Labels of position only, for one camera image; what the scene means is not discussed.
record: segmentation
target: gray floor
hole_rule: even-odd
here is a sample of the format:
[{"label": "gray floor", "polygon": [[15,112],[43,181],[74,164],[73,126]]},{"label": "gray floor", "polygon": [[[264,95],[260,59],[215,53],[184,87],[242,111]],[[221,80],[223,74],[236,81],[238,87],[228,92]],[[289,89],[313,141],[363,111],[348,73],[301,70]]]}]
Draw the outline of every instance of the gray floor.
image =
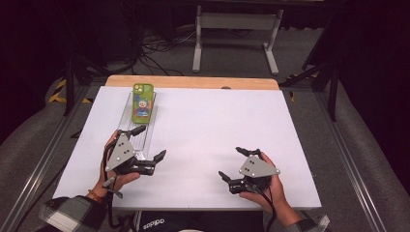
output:
[{"label": "gray floor", "polygon": [[[262,77],[274,78],[282,82],[288,75],[302,71],[301,66],[320,33],[320,30],[280,30],[278,32],[274,46],[274,55],[279,68],[278,76],[271,76],[261,49],[260,38],[267,36],[263,33],[253,32],[243,38],[226,32],[206,34],[200,73],[190,71],[194,48],[191,40],[194,38],[167,52],[155,52],[150,57],[165,69],[178,70],[184,75]],[[122,65],[121,62],[111,63],[110,68]],[[134,71],[137,74],[151,74],[139,62],[135,65]],[[153,70],[153,72],[164,75],[161,70]],[[57,82],[50,86],[45,101],[48,100]],[[99,85],[93,83],[87,90],[86,97],[94,98],[98,93]],[[338,87],[337,122],[333,124],[328,123],[327,114],[322,112],[321,100],[326,99],[327,91],[316,94],[303,88],[291,90],[295,94],[294,101],[290,100],[287,92],[289,89],[284,89],[283,94],[323,205],[322,208],[307,213],[313,218],[326,214],[331,221],[329,228],[332,231],[410,231],[408,194],[396,178],[360,115],[351,105],[343,87],[341,85]],[[82,129],[91,107],[91,103],[81,103],[75,114],[68,119],[62,117],[65,110],[63,103],[48,103],[46,108],[28,119],[2,144],[0,181],[3,187],[0,188],[2,205],[0,224],[3,224],[9,212],[15,209],[15,202],[23,190],[33,188],[32,192],[35,194],[32,198],[37,198],[63,167],[70,158],[76,142],[76,139],[70,136]],[[67,129],[55,147],[53,160],[41,177],[41,182],[38,186],[27,187],[26,183],[30,181],[30,175],[44,151],[51,149],[47,146],[52,139],[56,139],[53,135],[59,129],[61,122],[67,120],[70,120]],[[346,145],[347,151],[340,148],[343,146],[340,146],[340,139],[335,136],[335,128],[342,135],[341,142]],[[353,171],[357,169],[359,176],[352,175],[351,169]],[[56,186],[54,182],[45,192],[40,203],[52,196]],[[37,217],[40,203],[33,208],[18,231],[34,231],[44,225]],[[379,221],[377,216],[381,218],[382,223],[377,222]],[[277,223],[275,228],[276,231],[280,231]],[[110,231],[110,229],[105,224],[102,231]]]}]

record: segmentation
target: hand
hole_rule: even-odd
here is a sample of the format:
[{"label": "hand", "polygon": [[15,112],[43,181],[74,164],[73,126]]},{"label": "hand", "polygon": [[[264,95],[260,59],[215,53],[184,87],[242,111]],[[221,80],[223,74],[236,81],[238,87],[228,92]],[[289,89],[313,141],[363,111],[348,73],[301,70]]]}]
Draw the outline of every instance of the hand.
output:
[{"label": "hand", "polygon": [[[111,137],[108,139],[108,141],[106,142],[106,144],[105,144],[105,148],[108,146],[108,144],[109,143],[111,143],[114,139],[115,139],[115,137],[117,136],[117,130],[111,135]],[[103,188],[103,183],[105,182],[105,179],[104,179],[104,172],[105,172],[105,167],[103,166],[103,161],[101,162],[101,166],[100,166],[100,178],[99,178],[99,180],[97,181],[97,183],[96,183],[96,185],[94,186],[94,188],[92,189],[92,191],[97,195],[97,196],[99,196],[100,198],[103,198],[103,197],[105,197],[106,196],[106,193],[107,193],[107,190],[105,189],[105,188]],[[116,176],[116,174],[115,174],[115,172],[114,171],[108,171],[107,172],[107,177],[108,177],[108,179],[109,178],[111,178],[111,177],[113,177],[113,176]],[[134,181],[134,180],[136,180],[136,179],[138,179],[139,178],[139,173],[136,173],[136,172],[132,172],[132,173],[129,173],[129,174],[127,174],[127,175],[120,175],[120,176],[117,176],[117,180],[115,181],[115,186],[114,186],[114,189],[115,190],[119,190],[119,189],[121,189],[122,187],[123,187],[123,185],[125,185],[125,184],[127,184],[127,183],[129,183],[129,182],[132,182],[132,181]],[[90,198],[92,198],[92,199],[94,199],[93,198],[93,195],[92,194],[87,194],[87,197],[90,197]]]},{"label": "hand", "polygon": [[[275,166],[271,159],[268,158],[264,153],[262,158],[272,166]],[[296,212],[287,203],[286,197],[284,195],[283,184],[281,183],[278,175],[273,175],[270,185],[271,191],[265,189],[264,193],[272,200],[274,207],[277,211],[278,219],[284,227],[294,224],[301,220],[301,218],[296,214]],[[262,195],[253,192],[243,191],[239,194],[240,197],[246,198],[249,201],[253,201],[259,204],[264,211],[272,213],[272,208],[269,203],[263,198]]]}]

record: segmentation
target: white tabletop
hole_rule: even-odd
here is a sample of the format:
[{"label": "white tabletop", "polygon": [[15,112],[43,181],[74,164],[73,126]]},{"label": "white tabletop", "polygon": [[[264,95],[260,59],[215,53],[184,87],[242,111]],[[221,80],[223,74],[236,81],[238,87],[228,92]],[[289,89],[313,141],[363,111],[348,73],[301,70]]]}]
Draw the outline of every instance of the white tabletop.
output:
[{"label": "white tabletop", "polygon": [[[103,147],[118,129],[131,87],[102,87],[54,197],[83,195],[99,178]],[[265,152],[280,169],[289,204],[321,207],[298,135],[281,91],[156,90],[149,158],[166,150],[153,176],[123,187],[113,206],[130,210],[259,210],[233,195],[219,171],[232,179],[245,157],[235,147]]]}]

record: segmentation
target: clear plastic stand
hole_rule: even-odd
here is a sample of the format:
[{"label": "clear plastic stand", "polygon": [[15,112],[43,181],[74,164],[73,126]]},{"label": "clear plastic stand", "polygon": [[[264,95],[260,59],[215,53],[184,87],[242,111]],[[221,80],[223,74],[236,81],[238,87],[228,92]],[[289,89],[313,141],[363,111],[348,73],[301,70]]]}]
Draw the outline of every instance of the clear plastic stand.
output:
[{"label": "clear plastic stand", "polygon": [[121,116],[120,124],[118,125],[118,130],[121,131],[130,131],[134,128],[137,128],[141,125],[146,125],[147,129],[137,136],[132,136],[130,138],[130,143],[132,144],[133,148],[137,151],[136,157],[139,160],[146,160],[148,159],[149,150],[150,150],[150,143],[151,137],[154,130],[155,119],[157,115],[158,108],[155,105],[155,97],[156,93],[154,93],[154,106],[153,111],[151,113],[151,119],[149,124],[135,124],[132,121],[132,92],[130,92],[127,103],[124,108],[123,115]]}]

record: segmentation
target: phone case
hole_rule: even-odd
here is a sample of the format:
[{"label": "phone case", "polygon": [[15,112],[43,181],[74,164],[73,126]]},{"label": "phone case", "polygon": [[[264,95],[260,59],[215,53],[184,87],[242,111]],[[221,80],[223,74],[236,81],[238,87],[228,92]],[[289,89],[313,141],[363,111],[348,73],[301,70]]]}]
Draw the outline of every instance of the phone case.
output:
[{"label": "phone case", "polygon": [[135,83],[132,89],[132,121],[136,124],[148,124],[154,108],[154,85]]}]

